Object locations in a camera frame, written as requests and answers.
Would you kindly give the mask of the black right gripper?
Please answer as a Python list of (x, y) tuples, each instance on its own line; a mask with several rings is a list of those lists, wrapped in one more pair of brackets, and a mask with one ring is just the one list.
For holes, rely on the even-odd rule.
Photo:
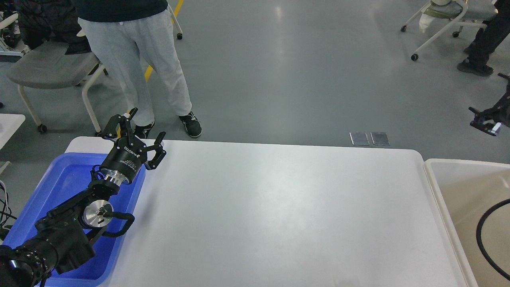
[(474, 113), (474, 118), (470, 121), (470, 126), (482, 131), (490, 136), (497, 136), (500, 132), (502, 124), (510, 127), (510, 76), (498, 73), (498, 76), (507, 80), (505, 94), (498, 102), (498, 107), (488, 108), (479, 111), (474, 107), (469, 110)]

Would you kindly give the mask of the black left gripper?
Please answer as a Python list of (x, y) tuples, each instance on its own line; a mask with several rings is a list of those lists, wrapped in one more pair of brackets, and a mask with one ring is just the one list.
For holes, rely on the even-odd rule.
[[(167, 154), (163, 148), (166, 132), (160, 132), (154, 144), (150, 146), (146, 146), (146, 143), (139, 138), (128, 138), (133, 136), (131, 120), (137, 112), (138, 108), (133, 108), (122, 115), (112, 116), (103, 131), (100, 132), (100, 138), (115, 140), (114, 147), (100, 165), (100, 172), (103, 175), (122, 174), (124, 176), (122, 181), (125, 184), (133, 182), (142, 164), (147, 170), (154, 170)], [(148, 152), (151, 151), (154, 151), (155, 154), (151, 160), (147, 160)]]

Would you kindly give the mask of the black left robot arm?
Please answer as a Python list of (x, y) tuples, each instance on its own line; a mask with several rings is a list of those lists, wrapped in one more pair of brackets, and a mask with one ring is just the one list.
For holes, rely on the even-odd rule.
[(2, 287), (43, 287), (53, 270), (62, 274), (78, 269), (95, 256), (101, 237), (118, 238), (129, 230), (133, 214), (115, 211), (109, 202), (122, 184), (132, 184), (142, 166), (158, 167), (166, 155), (159, 133), (146, 145), (131, 128), (138, 109), (112, 116), (102, 137), (114, 146), (101, 165), (92, 167), (87, 188), (65, 200), (35, 222), (36, 235), (22, 245), (1, 245)]

